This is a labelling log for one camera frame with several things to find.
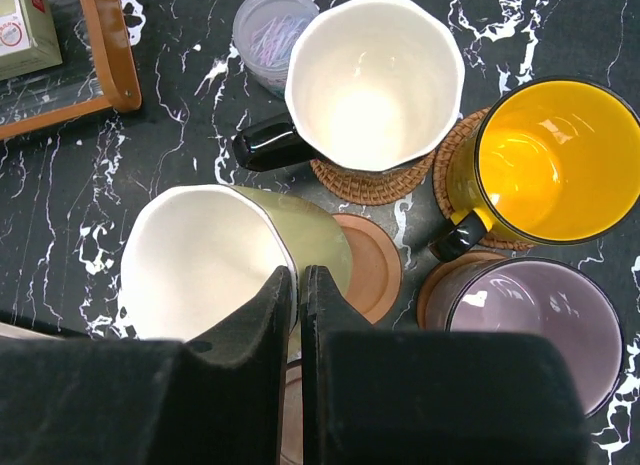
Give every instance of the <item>wooden coaster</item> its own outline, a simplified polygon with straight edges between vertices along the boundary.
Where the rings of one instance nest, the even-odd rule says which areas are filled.
[[[433,192],[438,202],[438,207],[442,211],[445,218],[449,218],[453,213],[453,207],[449,201],[447,194],[447,170],[455,152],[456,147],[473,132],[476,125],[482,121],[489,112],[489,108],[472,113],[465,117],[451,129],[449,134],[440,143],[437,149],[435,162],[433,165]],[[486,237],[480,240],[480,245],[487,248],[499,248],[502,250],[524,251],[533,248],[533,245],[527,242],[517,240],[504,240],[495,237],[492,233],[488,233]]]
[[[418,295],[418,306],[416,312],[418,314],[418,325],[420,326],[420,328],[427,328],[425,323],[425,312],[427,310],[427,303],[429,303],[429,297],[431,297],[433,289],[436,288],[436,285],[438,285],[438,283],[440,283],[440,280],[442,280],[454,270],[469,263],[478,262],[480,260],[504,260],[505,258],[507,257],[496,252],[474,250],[472,252],[465,253],[453,262],[446,262],[437,265],[433,270],[431,270],[431,272],[429,272],[429,275],[424,281],[422,288],[420,288],[420,294]]]
[[[302,422],[302,365],[297,361],[288,366],[285,378],[280,465],[302,464]]]
[[[400,293],[402,263],[398,249],[371,220],[345,213],[333,217],[342,227],[353,256],[345,299],[369,322],[376,323],[391,310]]]
[[[311,168],[320,183],[348,202],[386,205],[415,190],[427,175],[434,157],[435,153],[431,152],[410,168],[387,173],[356,172],[320,160],[312,160]]]

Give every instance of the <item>lavender mug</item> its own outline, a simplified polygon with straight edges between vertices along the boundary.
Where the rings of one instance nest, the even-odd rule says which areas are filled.
[[[613,305],[586,275],[544,258],[478,260],[445,275],[429,295],[427,330],[541,335],[561,353],[585,414],[611,396],[622,366]]]

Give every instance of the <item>yellow mug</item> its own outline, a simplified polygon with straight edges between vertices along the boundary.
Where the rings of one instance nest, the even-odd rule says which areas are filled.
[[[453,224],[429,244],[454,260],[488,232],[567,245],[606,233],[640,195],[640,121],[612,91],[545,78],[496,103],[456,149]]]

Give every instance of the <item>woven coaster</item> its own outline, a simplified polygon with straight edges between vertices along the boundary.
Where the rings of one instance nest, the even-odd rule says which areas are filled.
[[[311,168],[320,183],[338,197],[358,205],[386,205],[408,195],[422,183],[431,168],[431,152],[410,168],[388,173],[345,170],[331,163],[312,160]]]
[[[449,134],[440,143],[437,148],[436,158],[433,165],[433,192],[438,202],[438,207],[442,211],[445,218],[449,218],[453,213],[453,207],[449,201],[449,195],[447,194],[446,177],[449,163],[451,163],[451,157],[455,152],[456,147],[467,138],[473,129],[480,123],[480,121],[489,112],[489,108],[472,113],[468,117],[460,120],[451,129]],[[499,248],[502,250],[517,250],[524,251],[533,248],[533,245],[526,242],[520,242],[516,240],[504,240],[497,238],[493,234],[488,233],[482,240],[480,245],[487,248]]]

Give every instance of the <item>cup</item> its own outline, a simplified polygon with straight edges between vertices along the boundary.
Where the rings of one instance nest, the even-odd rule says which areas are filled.
[[[622,366],[622,332],[605,293],[586,275],[543,258],[479,260],[434,287],[425,328],[540,335],[561,353],[585,414],[602,406]]]
[[[289,63],[289,113],[242,130],[235,156],[254,171],[312,158],[386,171],[440,143],[463,82],[444,24],[410,0],[351,0],[302,32]]]
[[[175,187],[140,212],[122,256],[118,300],[141,339],[188,341],[253,298],[276,267],[298,278],[329,268],[345,294],[349,244],[334,218],[290,195],[251,188]]]
[[[504,96],[454,152],[452,224],[430,244],[454,260],[487,232],[533,244],[581,243],[609,231],[640,195],[640,122],[619,96],[568,78]]]

